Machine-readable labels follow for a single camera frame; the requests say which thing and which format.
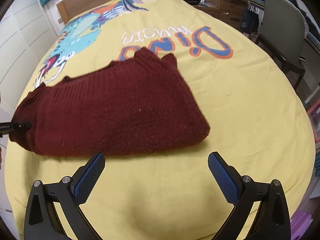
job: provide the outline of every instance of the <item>gray chair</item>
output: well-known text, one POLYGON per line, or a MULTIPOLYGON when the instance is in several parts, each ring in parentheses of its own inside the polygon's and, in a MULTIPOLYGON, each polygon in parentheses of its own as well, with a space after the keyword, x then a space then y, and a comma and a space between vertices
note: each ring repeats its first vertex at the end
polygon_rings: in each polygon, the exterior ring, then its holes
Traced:
POLYGON ((271 53, 272 59, 281 63, 284 74, 299 74, 294 85, 297 89, 306 72, 300 56, 304 43, 305 25, 301 12, 288 0, 266 0, 264 16, 256 44, 261 42, 271 53))

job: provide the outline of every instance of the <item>wooden chair leg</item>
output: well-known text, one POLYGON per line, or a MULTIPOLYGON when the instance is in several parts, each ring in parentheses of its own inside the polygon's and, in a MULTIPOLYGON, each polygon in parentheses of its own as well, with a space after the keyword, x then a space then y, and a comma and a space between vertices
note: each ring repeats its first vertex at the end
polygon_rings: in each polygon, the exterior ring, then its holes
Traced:
POLYGON ((281 63, 281 71, 286 75, 290 71, 288 64, 281 63))
POLYGON ((296 82, 296 84, 294 85, 294 87, 293 87, 293 89, 294 89, 294 91, 296 91, 297 90, 297 88, 298 88, 298 86, 300 85, 300 82, 302 81, 302 79, 303 79, 303 74, 301 74, 300 76, 299 76, 299 78, 298 78, 298 80, 297 80, 297 82, 296 82))
POLYGON ((260 35, 257 37, 256 41, 254 42, 256 45, 258 45, 260 42, 260 35))

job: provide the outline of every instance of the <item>metal screw head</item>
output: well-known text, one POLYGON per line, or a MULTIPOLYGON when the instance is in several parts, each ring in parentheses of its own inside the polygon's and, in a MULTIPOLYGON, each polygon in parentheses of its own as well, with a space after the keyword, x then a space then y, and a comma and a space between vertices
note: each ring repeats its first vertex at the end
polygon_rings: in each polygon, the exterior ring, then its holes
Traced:
POLYGON ((64 177, 63 179, 62 179, 62 182, 63 183, 68 183, 70 181, 70 177, 64 177))
POLYGON ((274 179, 274 180, 273 180, 273 183, 274 183, 275 185, 277 185, 277 186, 280 186, 280 181, 277 180, 277 179, 274 179))
POLYGON ((39 180, 36 180, 33 184, 33 186, 38 187, 41 184, 41 182, 39 180))
POLYGON ((250 182, 251 181, 251 178, 249 176, 243 176, 243 181, 244 182, 250 182))

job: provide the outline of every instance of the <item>black tool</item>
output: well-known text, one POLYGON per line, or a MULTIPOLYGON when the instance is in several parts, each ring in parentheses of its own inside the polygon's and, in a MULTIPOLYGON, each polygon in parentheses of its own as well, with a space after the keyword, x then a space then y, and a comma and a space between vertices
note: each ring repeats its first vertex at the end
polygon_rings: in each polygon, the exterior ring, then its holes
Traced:
POLYGON ((28 130, 31 128, 30 122, 2 122, 0 123, 0 138, 15 130, 28 130))
MULTIPOLYGON (((256 218, 246 240, 289 240, 289 211, 281 183, 274 179, 270 184, 254 182, 249 176, 240 176, 217 153, 208 158, 209 169, 226 200, 233 204, 231 214, 212 240, 236 240, 246 222, 252 205, 261 201, 256 218)), ((105 166, 99 153, 72 177, 60 182, 33 183, 24 222, 25 240, 69 240, 53 202, 60 202, 62 210, 78 240, 101 240, 79 208, 88 199, 105 166)))

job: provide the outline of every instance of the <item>red knit sweater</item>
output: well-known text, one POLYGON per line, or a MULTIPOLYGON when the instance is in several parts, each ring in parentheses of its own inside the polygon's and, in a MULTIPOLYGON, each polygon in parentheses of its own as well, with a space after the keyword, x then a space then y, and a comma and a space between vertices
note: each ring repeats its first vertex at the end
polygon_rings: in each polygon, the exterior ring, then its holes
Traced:
POLYGON ((12 121, 30 121, 32 128, 11 132, 11 141, 66 157, 172 150, 200 143, 210 130, 174 55, 159 59, 146 48, 53 87, 42 83, 12 121))

